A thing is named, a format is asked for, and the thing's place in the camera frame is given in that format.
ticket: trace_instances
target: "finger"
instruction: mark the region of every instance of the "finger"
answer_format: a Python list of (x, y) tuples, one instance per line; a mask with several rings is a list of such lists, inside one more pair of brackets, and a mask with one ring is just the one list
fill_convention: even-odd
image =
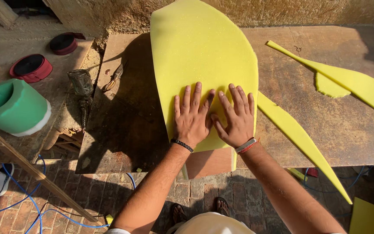
[(190, 112), (190, 85), (187, 85), (184, 90), (183, 105), (181, 107), (181, 114)]
[(174, 97), (174, 119), (180, 117), (180, 97), (175, 95)]
[(223, 107), (226, 118), (230, 119), (232, 116), (236, 115), (235, 110), (233, 109), (226, 95), (224, 95), (222, 91), (219, 91), (219, 100), (220, 100), (221, 106)]
[(242, 87), (240, 85), (238, 85), (236, 87), (236, 89), (238, 90), (239, 95), (240, 95), (240, 97), (242, 99), (243, 107), (245, 108), (245, 113), (249, 114), (249, 103), (248, 103), (248, 99), (246, 98), (245, 91), (243, 91), (243, 89), (242, 89)]
[(249, 113), (254, 116), (255, 114), (255, 101), (253, 100), (253, 94), (248, 94), (248, 102), (249, 102)]
[(194, 88), (193, 100), (190, 105), (190, 113), (197, 113), (200, 107), (200, 98), (202, 97), (202, 83), (197, 82)]
[(229, 91), (232, 94), (233, 108), (237, 115), (245, 113), (245, 108), (243, 107), (243, 101), (236, 87), (233, 84), (229, 84)]
[(213, 120), (214, 128), (217, 131), (220, 139), (224, 140), (228, 137), (223, 124), (220, 122), (219, 116), (217, 114), (212, 114), (211, 119)]
[(203, 103), (203, 106), (199, 110), (199, 113), (207, 115), (210, 110), (211, 103), (213, 102), (215, 93), (216, 91), (214, 89), (210, 90), (205, 102)]
[(213, 126), (213, 120), (211, 119), (210, 116), (206, 117), (205, 125), (206, 125), (206, 128), (209, 130), (209, 134), (210, 134), (211, 127)]

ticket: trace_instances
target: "concrete wall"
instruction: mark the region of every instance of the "concrete wall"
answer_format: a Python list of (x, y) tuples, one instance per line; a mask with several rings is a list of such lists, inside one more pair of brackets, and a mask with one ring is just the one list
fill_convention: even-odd
[[(70, 30), (91, 36), (149, 31), (173, 0), (45, 0)], [(203, 0), (239, 27), (374, 24), (374, 0)]]

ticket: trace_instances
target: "brick floor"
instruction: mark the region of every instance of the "brick floor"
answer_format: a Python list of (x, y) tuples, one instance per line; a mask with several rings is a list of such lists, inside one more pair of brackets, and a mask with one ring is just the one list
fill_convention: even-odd
[[(132, 183), (129, 177), (122, 173), (76, 175), (74, 173), (75, 167), (76, 161), (52, 162), (47, 165), (47, 176), (89, 213), (99, 216), (99, 221), (105, 222), (104, 215), (114, 215), (119, 212), (125, 200), (132, 193)], [(341, 176), (356, 175), (351, 168), (335, 168), (335, 171)], [(133, 173), (132, 175), (136, 183), (139, 184), (146, 173)], [(28, 192), (32, 191), (37, 185), (37, 182), (22, 169), (15, 170), (14, 178), (17, 178), (21, 185), (27, 188)], [(352, 180), (342, 180), (342, 183), (345, 187), (348, 187)], [(318, 190), (334, 190), (334, 187), (321, 172), (319, 178), (310, 177), (308, 184)], [(325, 194), (312, 190), (309, 190), (309, 192), (334, 215), (351, 212), (351, 206), (338, 193)], [(374, 203), (374, 182), (368, 182), (364, 178), (360, 178), (348, 192), (370, 202), (373, 200)], [(262, 187), (249, 170), (236, 170), (235, 172), (193, 180), (183, 179), (180, 173), (171, 186), (163, 210), (152, 231), (165, 233), (170, 227), (168, 214), (173, 202), (181, 204), (186, 215), (193, 217), (214, 210), (214, 199), (219, 196), (228, 202), (231, 208), (231, 217), (242, 221), (256, 233), (289, 233), (267, 199)], [(78, 215), (44, 187), (40, 187), (32, 197), (37, 202), (41, 212), (48, 209), (60, 210), (66, 216), (78, 222), (96, 225)], [(24, 193), (14, 183), (10, 183), (9, 191), (0, 197), (0, 209), (14, 204), (22, 198), (24, 198)], [(27, 199), (19, 205), (0, 212), (0, 234), (24, 233), (36, 217), (37, 210), (32, 202)], [(105, 229), (81, 227), (54, 211), (49, 211), (42, 219), (44, 234), (101, 234), (105, 231)], [(350, 216), (338, 218), (338, 220), (348, 230)], [(36, 233), (39, 233), (38, 222), (30, 231), (30, 234)]]

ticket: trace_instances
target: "wooden frame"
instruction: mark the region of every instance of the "wooden frame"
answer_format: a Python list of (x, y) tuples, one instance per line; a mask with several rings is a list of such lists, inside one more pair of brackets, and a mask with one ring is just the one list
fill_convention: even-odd
[(17, 18), (18, 14), (16, 14), (7, 3), (0, 0), (0, 24), (2, 24), (4, 28), (9, 29)]
[(61, 190), (55, 183), (48, 179), (43, 173), (37, 170), (31, 163), (29, 163), (19, 152), (17, 152), (11, 145), (9, 145), (0, 136), (0, 150), (10, 157), (15, 163), (20, 165), (26, 172), (30, 173), (36, 180), (38, 180), (50, 192), (57, 195), (62, 201), (76, 210), (79, 214), (91, 222), (96, 222), (103, 225), (95, 217), (91, 216), (85, 209), (71, 199), (63, 190)]

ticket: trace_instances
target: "hand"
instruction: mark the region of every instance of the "hand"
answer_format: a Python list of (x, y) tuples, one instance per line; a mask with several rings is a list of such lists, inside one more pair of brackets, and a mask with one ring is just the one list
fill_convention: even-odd
[(231, 106), (226, 95), (219, 91), (219, 100), (227, 119), (225, 128), (216, 114), (211, 115), (215, 129), (219, 137), (233, 148), (237, 148), (253, 137), (253, 115), (255, 103), (252, 93), (246, 94), (242, 87), (235, 88), (229, 84), (229, 91), (232, 94), (234, 107)]
[(206, 116), (213, 101), (215, 90), (210, 90), (207, 99), (200, 108), (202, 83), (196, 83), (191, 103), (190, 91), (191, 87), (187, 85), (181, 106), (180, 97), (178, 95), (174, 97), (174, 138), (194, 149), (209, 135), (213, 125), (210, 118), (206, 118)]

